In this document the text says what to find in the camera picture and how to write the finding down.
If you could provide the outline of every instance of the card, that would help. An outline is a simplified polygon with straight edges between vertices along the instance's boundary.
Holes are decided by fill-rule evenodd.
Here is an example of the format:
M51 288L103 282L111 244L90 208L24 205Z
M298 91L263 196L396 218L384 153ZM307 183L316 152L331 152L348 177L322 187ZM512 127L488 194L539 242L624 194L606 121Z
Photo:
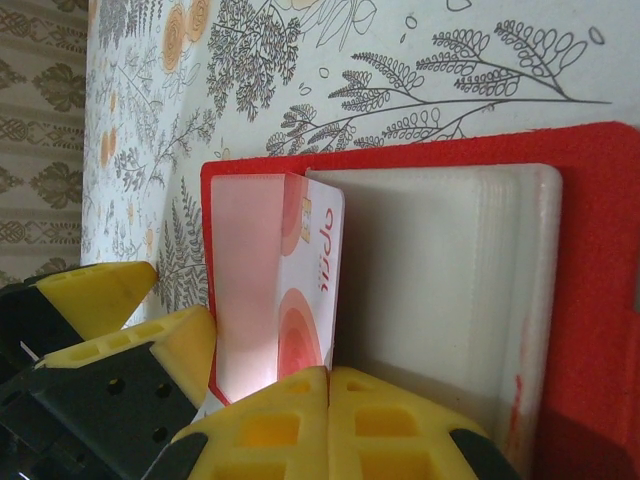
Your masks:
M211 182L221 402L308 366L331 366L343 218L342 192L302 176Z

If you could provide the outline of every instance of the patterned fabric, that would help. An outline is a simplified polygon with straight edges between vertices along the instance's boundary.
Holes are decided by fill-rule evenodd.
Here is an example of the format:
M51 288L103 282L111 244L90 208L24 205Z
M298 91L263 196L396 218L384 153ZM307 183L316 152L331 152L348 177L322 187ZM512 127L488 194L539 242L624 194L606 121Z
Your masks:
M87 10L0 5L0 286L80 261Z
M156 265L160 283L134 321L206 302L204 162L638 121L633 0L88 8L82 259ZM61 69L49 75L74 82ZM22 134L50 131L29 128Z

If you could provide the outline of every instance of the red tray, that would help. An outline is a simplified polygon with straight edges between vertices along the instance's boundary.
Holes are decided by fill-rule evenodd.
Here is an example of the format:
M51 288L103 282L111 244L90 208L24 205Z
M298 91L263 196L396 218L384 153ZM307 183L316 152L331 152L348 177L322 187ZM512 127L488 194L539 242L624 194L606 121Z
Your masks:
M620 123L383 149L207 163L211 179L247 173L546 163L562 174L560 250L536 479L640 478L640 134ZM209 296L211 211L203 208Z

